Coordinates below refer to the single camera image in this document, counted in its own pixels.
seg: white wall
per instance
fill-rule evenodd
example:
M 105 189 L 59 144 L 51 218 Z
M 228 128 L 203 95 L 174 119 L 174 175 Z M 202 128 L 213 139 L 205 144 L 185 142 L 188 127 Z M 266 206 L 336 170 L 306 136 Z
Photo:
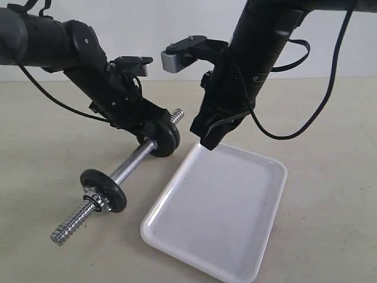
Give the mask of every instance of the white wall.
M 26 0 L 0 0 L 25 3 Z M 44 0 L 40 0 L 37 14 Z M 198 62 L 179 74 L 162 70 L 160 52 L 170 42 L 189 34 L 228 41 L 246 0 L 52 0 L 48 11 L 55 19 L 77 19 L 92 25 L 108 58 L 119 55 L 154 57 L 150 66 L 151 80 L 199 80 L 211 69 Z M 333 47 L 343 21 L 343 12 L 316 11 L 295 31 L 292 38 L 309 40 L 312 53 L 309 59 L 293 71 L 272 74 L 272 78 L 327 77 Z M 340 56 L 338 75 L 343 77 L 377 76 L 377 15 L 355 13 L 346 34 Z M 304 48 L 288 45 L 278 64 L 295 61 Z M 62 80 L 61 74 L 47 74 L 33 68 L 39 80 Z M 16 67 L 0 67 L 1 81 L 26 80 Z

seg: plastic tray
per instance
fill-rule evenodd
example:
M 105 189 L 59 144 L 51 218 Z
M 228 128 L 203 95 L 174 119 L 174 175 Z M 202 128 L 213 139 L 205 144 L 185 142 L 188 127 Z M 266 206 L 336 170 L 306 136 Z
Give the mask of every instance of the plastic tray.
M 255 280 L 282 195 L 281 162 L 197 144 L 141 224 L 146 243 L 226 283 Z

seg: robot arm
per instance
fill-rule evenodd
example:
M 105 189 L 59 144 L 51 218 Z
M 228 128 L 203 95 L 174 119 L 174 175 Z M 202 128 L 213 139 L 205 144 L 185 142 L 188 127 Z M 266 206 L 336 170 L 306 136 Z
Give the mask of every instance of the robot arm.
M 252 113 L 267 76 L 309 12 L 348 11 L 351 6 L 354 11 L 377 12 L 375 0 L 358 0 L 356 4 L 354 0 L 248 0 L 229 44 L 190 36 L 168 46 L 161 57 L 164 69 L 171 73 L 197 59 L 214 64 L 213 71 L 203 76 L 205 95 L 190 129 L 201 138 L 201 144 L 214 149 Z
M 43 12 L 30 15 L 31 2 L 36 0 L 0 8 L 0 65 L 63 71 L 92 100 L 92 111 L 139 141 L 157 141 L 154 155 L 171 155 L 179 134 L 170 113 L 143 97 L 135 76 L 146 76 L 145 66 L 153 59 L 118 57 L 108 62 L 91 27 L 79 21 L 58 22 Z

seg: beige table surface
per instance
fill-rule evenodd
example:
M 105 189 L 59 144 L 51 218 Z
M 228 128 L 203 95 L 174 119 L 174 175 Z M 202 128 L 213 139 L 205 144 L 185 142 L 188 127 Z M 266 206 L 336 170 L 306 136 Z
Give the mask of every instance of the beige table surface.
M 79 109 L 71 83 L 45 83 Z M 270 80 L 256 112 L 287 134 L 307 120 L 327 80 Z M 62 247 L 50 233 L 81 201 L 79 176 L 112 172 L 137 146 L 133 136 L 52 104 L 30 83 L 0 84 L 0 282 L 218 282 L 140 238 L 140 222 L 197 137 L 189 132 L 203 95 L 198 82 L 145 82 L 144 95 L 186 118 L 182 142 L 149 158 L 123 183 L 121 214 L 91 217 Z M 323 114 L 302 136 L 274 141 L 247 119 L 227 143 L 269 156 L 288 179 L 258 283 L 377 282 L 377 79 L 340 79 Z

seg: black cable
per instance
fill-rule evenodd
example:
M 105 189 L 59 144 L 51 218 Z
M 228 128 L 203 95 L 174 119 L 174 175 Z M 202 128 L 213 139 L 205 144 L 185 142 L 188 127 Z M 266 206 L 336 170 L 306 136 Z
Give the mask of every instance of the black cable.
M 25 76 L 28 77 L 28 79 L 30 80 L 31 83 L 33 83 L 33 85 L 35 85 L 35 87 L 37 89 L 39 89 L 39 91 L 41 93 L 43 93 L 48 99 L 50 99 L 52 102 L 54 102 L 55 104 L 59 105 L 60 107 L 70 111 L 70 112 L 73 112 L 77 115 L 80 115 L 80 116 L 83 116 L 83 117 L 86 117 L 86 118 L 89 118 L 89 119 L 93 119 L 93 120 L 97 120 L 97 121 L 101 121 L 101 122 L 106 122 L 106 123 L 110 123 L 109 120 L 105 119 L 105 118 L 101 118 L 101 117 L 97 117 L 97 116 L 93 116 L 93 115 L 90 115 L 90 114 L 87 114 L 87 113 L 84 113 L 84 112 L 81 112 L 79 110 L 76 110 L 75 108 L 72 108 L 66 104 L 64 104 L 63 102 L 60 102 L 59 100 L 57 100 L 55 97 L 53 97 L 52 95 L 50 95 L 50 93 L 43 87 L 39 84 L 39 82 L 36 81 L 36 79 L 29 73 L 29 71 L 25 68 L 25 66 L 23 66 L 22 64 L 19 63 L 19 61 L 15 58 L 15 56 L 13 55 L 13 53 L 9 50 L 8 46 L 6 45 L 6 43 L 4 42 L 4 39 L 1 38 L 0 39 L 0 43 L 2 44 L 2 46 L 8 51 L 8 53 L 10 54 L 10 56 L 13 58 L 13 60 L 15 61 L 16 65 L 21 69 L 21 71 L 25 74 Z
M 251 107 L 251 101 L 249 99 L 249 96 L 247 95 L 247 88 L 246 88 L 246 85 L 245 85 L 245 82 L 244 82 L 244 79 L 242 77 L 242 72 L 241 72 L 241 69 L 240 67 L 238 66 L 238 64 L 236 64 L 235 62 L 235 66 L 237 68 L 237 72 L 239 73 L 239 77 L 241 79 L 241 84 L 243 86 L 243 89 L 244 89 L 244 94 L 246 96 L 246 100 L 247 100 L 247 106 L 250 110 L 250 114 L 252 115 L 253 117 L 253 120 L 254 122 L 256 123 L 257 127 L 259 128 L 259 130 L 262 131 L 263 134 L 267 135 L 268 137 L 272 138 L 272 139 L 275 139 L 275 140 L 290 140 L 290 139 L 294 139 L 295 137 L 299 136 L 300 134 L 302 134 L 305 130 L 307 130 L 307 128 L 309 128 L 309 126 L 314 122 L 314 120 L 318 117 L 318 115 L 321 113 L 321 111 L 323 110 L 323 108 L 325 107 L 326 103 L 329 101 L 330 99 L 330 96 L 331 96 L 331 93 L 332 93 L 332 90 L 334 88 L 334 83 L 335 83 L 335 78 L 336 78 L 336 69 L 338 67 L 338 58 L 339 58 L 339 51 L 340 51 L 340 47 L 342 46 L 342 42 L 343 42 L 343 38 L 344 38 L 344 35 L 346 33 L 346 30 L 347 30 L 347 27 L 348 27 L 348 23 L 349 23 L 349 20 L 351 19 L 351 16 L 353 14 L 353 11 L 355 10 L 355 6 L 356 6 L 356 3 L 357 3 L 357 0 L 355 0 L 353 2 L 353 5 L 351 7 L 350 10 L 347 11 L 347 14 L 345 16 L 345 19 L 343 21 L 343 24 L 342 24 L 342 27 L 340 29 L 340 32 L 339 32 L 339 36 L 338 36 L 338 40 L 336 41 L 336 45 L 335 45 L 335 49 L 334 49 L 334 53 L 333 53 L 333 59 L 332 59 L 332 66 L 331 66 L 331 74 L 330 74 L 330 80 L 329 80 L 329 85 L 328 85 L 328 89 L 326 91 L 326 94 L 325 94 L 325 97 L 323 98 L 322 102 L 319 104 L 319 107 L 317 108 L 317 110 L 314 112 L 314 114 L 311 116 L 311 118 L 304 124 L 304 126 L 302 126 L 301 129 L 299 129 L 297 132 L 293 133 L 293 134 L 290 134 L 288 136 L 275 136 L 274 134 L 271 134 L 269 133 L 259 122 L 257 116 L 255 115 L 254 113 L 254 110 L 252 109 Z

